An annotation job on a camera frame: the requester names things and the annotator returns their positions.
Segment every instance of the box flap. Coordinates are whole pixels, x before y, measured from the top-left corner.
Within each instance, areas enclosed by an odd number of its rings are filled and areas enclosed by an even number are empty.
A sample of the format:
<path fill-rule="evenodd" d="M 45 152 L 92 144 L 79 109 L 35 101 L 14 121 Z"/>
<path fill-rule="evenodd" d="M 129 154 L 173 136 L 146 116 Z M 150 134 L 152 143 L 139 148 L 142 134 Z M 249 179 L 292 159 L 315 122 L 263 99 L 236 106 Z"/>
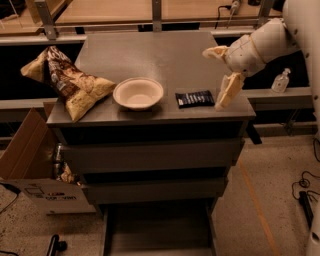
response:
<path fill-rule="evenodd" d="M 0 176 L 5 180 L 52 178 L 56 143 L 44 119 L 31 109 L 0 158 Z"/>

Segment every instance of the drawer front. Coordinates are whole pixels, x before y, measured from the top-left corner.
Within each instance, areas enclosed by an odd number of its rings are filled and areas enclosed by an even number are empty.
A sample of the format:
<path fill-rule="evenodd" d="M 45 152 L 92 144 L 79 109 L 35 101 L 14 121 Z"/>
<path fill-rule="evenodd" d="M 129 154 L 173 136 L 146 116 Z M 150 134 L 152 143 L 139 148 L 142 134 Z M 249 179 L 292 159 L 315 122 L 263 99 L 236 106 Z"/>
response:
<path fill-rule="evenodd" d="M 150 202 L 161 200 L 215 198 L 223 195 L 226 178 L 149 181 L 83 185 L 90 204 Z"/>
<path fill-rule="evenodd" d="M 210 141 L 63 146 L 73 172 L 102 173 L 231 166 L 241 138 Z"/>

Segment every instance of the black package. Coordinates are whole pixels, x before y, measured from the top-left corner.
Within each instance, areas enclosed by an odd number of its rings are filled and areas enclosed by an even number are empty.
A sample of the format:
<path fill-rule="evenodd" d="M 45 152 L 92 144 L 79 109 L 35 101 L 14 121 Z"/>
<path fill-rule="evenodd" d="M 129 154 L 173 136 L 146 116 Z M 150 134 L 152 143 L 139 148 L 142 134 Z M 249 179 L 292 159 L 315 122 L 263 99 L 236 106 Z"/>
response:
<path fill-rule="evenodd" d="M 176 93 L 176 99 L 179 108 L 214 106 L 212 94 L 208 90 L 190 93 Z"/>

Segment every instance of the crumpled bag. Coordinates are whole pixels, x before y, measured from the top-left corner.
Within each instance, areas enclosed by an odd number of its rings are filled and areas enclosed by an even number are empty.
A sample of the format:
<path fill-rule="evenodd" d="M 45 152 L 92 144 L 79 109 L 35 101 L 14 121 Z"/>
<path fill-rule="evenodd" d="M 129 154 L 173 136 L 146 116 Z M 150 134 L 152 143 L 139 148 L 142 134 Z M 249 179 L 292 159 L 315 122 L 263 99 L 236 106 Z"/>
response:
<path fill-rule="evenodd" d="M 62 99 L 73 122 L 81 119 L 97 101 L 111 94 L 116 86 L 108 79 L 82 72 L 56 46 L 48 46 L 20 71 L 23 76 L 44 83 L 46 65 L 50 86 Z"/>

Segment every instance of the black cable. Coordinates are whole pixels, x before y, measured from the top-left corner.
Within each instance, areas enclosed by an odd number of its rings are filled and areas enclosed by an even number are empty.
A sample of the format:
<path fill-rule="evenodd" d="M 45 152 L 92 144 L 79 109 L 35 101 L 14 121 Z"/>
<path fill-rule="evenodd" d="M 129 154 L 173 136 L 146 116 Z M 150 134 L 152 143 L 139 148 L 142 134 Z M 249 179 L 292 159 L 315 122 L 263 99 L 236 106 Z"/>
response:
<path fill-rule="evenodd" d="M 11 184 L 6 184 L 6 183 L 0 183 L 0 185 L 2 185 L 3 187 L 5 187 L 6 189 L 10 190 L 11 192 L 16 194 L 16 197 L 6 206 L 4 207 L 1 211 L 0 214 L 5 212 L 18 198 L 19 194 L 20 194 L 20 189 L 18 189 L 17 187 L 11 185 Z"/>
<path fill-rule="evenodd" d="M 220 8 L 226 8 L 226 9 L 230 10 L 231 9 L 231 5 L 220 5 L 218 7 L 218 18 L 217 18 L 217 22 L 216 22 L 216 25 L 215 25 L 214 29 L 217 29 L 218 21 L 220 20 Z"/>
<path fill-rule="evenodd" d="M 7 251 L 1 251 L 1 250 L 0 250 L 0 253 L 19 256 L 19 255 L 16 254 L 15 252 L 7 252 Z"/>
<path fill-rule="evenodd" d="M 302 188 L 309 188 L 309 187 L 310 187 L 311 182 L 310 182 L 310 180 L 308 180 L 308 179 L 306 179 L 306 178 L 304 177 L 305 174 L 309 174 L 309 175 L 312 176 L 314 179 L 317 179 L 317 180 L 320 181 L 320 176 L 316 176 L 316 175 L 312 174 L 312 173 L 309 172 L 309 171 L 304 171 L 304 172 L 302 172 L 302 174 L 301 174 L 301 179 L 300 179 L 299 181 L 297 181 L 297 182 L 292 183 L 292 186 L 291 186 L 291 187 L 292 187 L 292 196 L 293 196 L 294 199 L 296 199 L 296 200 L 299 200 L 299 198 L 295 196 L 295 191 L 294 191 L 294 187 L 295 187 L 296 184 L 299 184 L 300 187 L 302 187 Z M 307 190 L 307 195 L 308 195 L 308 198 L 310 199 L 310 201 L 312 201 L 312 199 L 315 200 L 315 201 L 318 201 L 313 194 L 320 195 L 320 193 L 318 193 L 318 192 L 316 192 L 316 191 Z"/>
<path fill-rule="evenodd" d="M 317 150 L 316 150 L 316 142 L 318 142 L 318 146 L 320 146 L 320 141 L 317 138 L 315 138 L 313 140 L 313 152 L 314 152 L 314 156 L 317 159 L 317 161 L 320 162 L 320 159 L 318 158 L 318 154 L 317 154 Z"/>

